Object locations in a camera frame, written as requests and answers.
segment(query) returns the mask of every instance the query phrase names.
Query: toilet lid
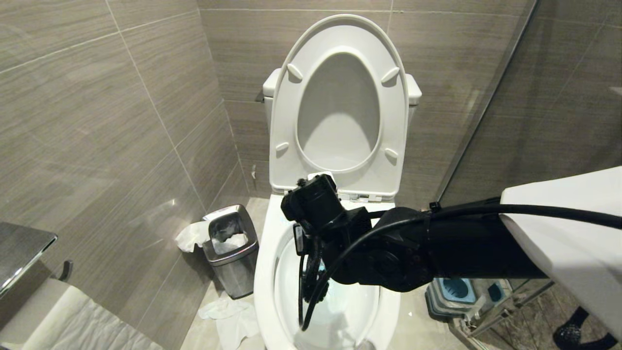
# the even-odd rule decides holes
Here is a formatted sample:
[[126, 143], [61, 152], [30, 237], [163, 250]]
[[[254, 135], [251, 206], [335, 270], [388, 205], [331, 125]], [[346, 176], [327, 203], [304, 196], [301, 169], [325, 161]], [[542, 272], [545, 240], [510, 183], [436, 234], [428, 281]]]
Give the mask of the toilet lid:
[[289, 52], [271, 118], [270, 183], [331, 171], [342, 193], [392, 197], [408, 121], [404, 67], [380, 27], [349, 14], [309, 28]]

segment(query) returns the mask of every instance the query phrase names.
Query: floor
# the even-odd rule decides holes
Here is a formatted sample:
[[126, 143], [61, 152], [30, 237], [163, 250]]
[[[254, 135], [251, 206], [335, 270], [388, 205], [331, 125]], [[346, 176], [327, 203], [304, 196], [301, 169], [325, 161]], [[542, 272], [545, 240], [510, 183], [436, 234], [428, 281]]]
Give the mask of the floor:
[[[268, 199], [251, 198], [246, 206], [258, 236], [261, 239], [261, 229], [267, 211]], [[397, 322], [397, 329], [388, 350], [434, 349], [434, 350], [464, 350], [466, 347], [449, 331], [447, 324], [439, 323], [429, 318], [424, 298], [425, 286], [414, 291], [402, 294], [401, 309]], [[212, 283], [203, 298], [201, 307], [218, 299], [220, 293]], [[253, 296], [242, 300], [253, 302]], [[221, 350], [216, 323], [213, 320], [195, 317], [188, 334], [182, 344], [182, 350]], [[242, 341], [240, 350], [262, 350], [264, 343], [261, 335], [246, 338]]]

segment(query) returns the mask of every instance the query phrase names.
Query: toilet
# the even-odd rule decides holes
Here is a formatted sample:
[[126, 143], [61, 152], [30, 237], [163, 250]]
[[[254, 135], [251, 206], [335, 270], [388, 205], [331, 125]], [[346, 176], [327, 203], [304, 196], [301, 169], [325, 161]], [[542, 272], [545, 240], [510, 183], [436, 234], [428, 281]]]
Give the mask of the toilet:
[[346, 209], [393, 208], [407, 128], [421, 97], [389, 37], [360, 16], [339, 14], [302, 34], [263, 85], [270, 130], [270, 196], [254, 278], [259, 329], [269, 350], [385, 350], [400, 294], [329, 282], [309, 328], [298, 325], [298, 264], [286, 191], [330, 172]]

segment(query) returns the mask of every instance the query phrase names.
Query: toilet seat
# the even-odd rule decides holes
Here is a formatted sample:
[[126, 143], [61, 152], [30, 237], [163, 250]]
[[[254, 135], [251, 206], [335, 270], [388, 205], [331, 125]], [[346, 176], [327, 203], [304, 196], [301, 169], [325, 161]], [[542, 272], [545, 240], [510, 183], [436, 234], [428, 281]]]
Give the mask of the toilet seat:
[[360, 16], [310, 27], [289, 52], [271, 116], [270, 183], [293, 189], [331, 171], [339, 192], [390, 199], [399, 189], [409, 96], [388, 36]]
[[[254, 279], [254, 303], [257, 313], [257, 320], [264, 344], [268, 349], [278, 350], [309, 350], [318, 349], [313, 344], [301, 344], [297, 348], [296, 342], [300, 342], [300, 337], [291, 334], [293, 327], [284, 325], [282, 311], [279, 310], [276, 298], [281, 295], [275, 290], [275, 274], [279, 262], [277, 257], [286, 245], [292, 240], [292, 224], [288, 221], [281, 211], [281, 201], [283, 196], [273, 194], [266, 213], [263, 234], [261, 237], [259, 256], [257, 259], [257, 270]], [[353, 209], [365, 206], [369, 211], [388, 210], [394, 207], [393, 203], [357, 203], [342, 201], [346, 209]], [[378, 286], [362, 286], [377, 288], [378, 304], [375, 307], [374, 316], [371, 324], [365, 327], [363, 339], [371, 342], [376, 349], [386, 349], [388, 347], [393, 332], [397, 325], [397, 317], [400, 304], [400, 294]]]

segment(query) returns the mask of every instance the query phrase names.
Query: toilet bowl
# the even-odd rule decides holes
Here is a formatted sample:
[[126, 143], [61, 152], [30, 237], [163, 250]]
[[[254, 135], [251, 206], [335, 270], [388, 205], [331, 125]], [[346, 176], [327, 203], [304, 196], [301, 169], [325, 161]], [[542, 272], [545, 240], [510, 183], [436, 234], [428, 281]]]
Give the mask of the toilet bowl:
[[400, 294], [332, 280], [309, 328], [298, 325], [298, 265], [283, 193], [299, 178], [330, 172], [346, 209], [388, 210], [399, 188], [409, 120], [421, 96], [397, 50], [376, 24], [340, 14], [311, 26], [263, 86], [270, 129], [270, 197], [254, 300], [273, 349], [384, 350]]

